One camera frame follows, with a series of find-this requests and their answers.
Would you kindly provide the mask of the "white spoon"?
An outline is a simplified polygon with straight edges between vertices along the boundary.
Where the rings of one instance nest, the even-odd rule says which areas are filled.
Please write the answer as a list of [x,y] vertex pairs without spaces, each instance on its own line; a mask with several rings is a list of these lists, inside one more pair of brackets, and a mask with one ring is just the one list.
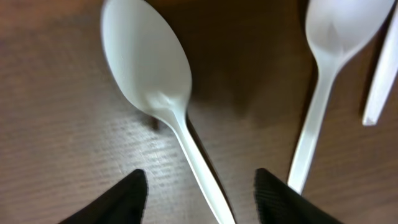
[[215,219],[234,224],[227,199],[187,126],[192,73],[171,26],[147,1],[106,0],[101,10],[101,41],[124,97],[175,133]]
[[334,81],[375,36],[394,0],[310,0],[305,35],[318,79],[295,148],[287,185],[301,194],[308,177]]
[[375,126],[397,75],[397,5],[387,30],[364,109],[363,126]]

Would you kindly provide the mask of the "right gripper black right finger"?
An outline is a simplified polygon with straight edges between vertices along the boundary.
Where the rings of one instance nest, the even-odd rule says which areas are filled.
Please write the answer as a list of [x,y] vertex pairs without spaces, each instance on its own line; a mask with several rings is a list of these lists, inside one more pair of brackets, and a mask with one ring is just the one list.
[[256,170],[254,199],[262,224],[340,224],[265,168]]

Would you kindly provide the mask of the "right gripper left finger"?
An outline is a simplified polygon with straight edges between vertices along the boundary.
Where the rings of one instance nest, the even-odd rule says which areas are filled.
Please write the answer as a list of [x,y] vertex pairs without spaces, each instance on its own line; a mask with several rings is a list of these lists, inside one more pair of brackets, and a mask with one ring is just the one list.
[[141,224],[146,208],[146,173],[136,169],[61,224]]

